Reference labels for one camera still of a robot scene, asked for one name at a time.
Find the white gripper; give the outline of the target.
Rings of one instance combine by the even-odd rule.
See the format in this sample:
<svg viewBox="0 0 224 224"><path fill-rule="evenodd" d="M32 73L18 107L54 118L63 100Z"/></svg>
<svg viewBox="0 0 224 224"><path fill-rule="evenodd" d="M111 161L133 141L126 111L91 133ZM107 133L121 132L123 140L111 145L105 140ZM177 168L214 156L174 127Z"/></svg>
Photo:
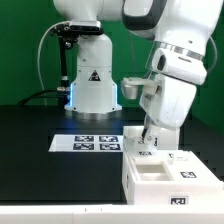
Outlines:
<svg viewBox="0 0 224 224"><path fill-rule="evenodd" d="M136 99L139 86L142 87L139 104L146 113L144 141L154 140L158 127L174 130L183 125L195 98L195 85L161 74L153 78L128 77L121 82L124 97ZM150 120L156 126L149 126Z"/></svg>

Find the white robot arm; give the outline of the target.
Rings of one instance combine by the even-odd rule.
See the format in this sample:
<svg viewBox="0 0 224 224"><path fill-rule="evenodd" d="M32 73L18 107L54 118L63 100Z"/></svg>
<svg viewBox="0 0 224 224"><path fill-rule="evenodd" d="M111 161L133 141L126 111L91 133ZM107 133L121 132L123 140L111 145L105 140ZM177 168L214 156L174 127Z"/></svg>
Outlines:
<svg viewBox="0 0 224 224"><path fill-rule="evenodd" d="M131 33L153 42L149 76L140 105L146 112L142 138L184 123L196 87L207 71L202 59L224 0L53 0L67 20L81 24L120 20Z"/></svg>

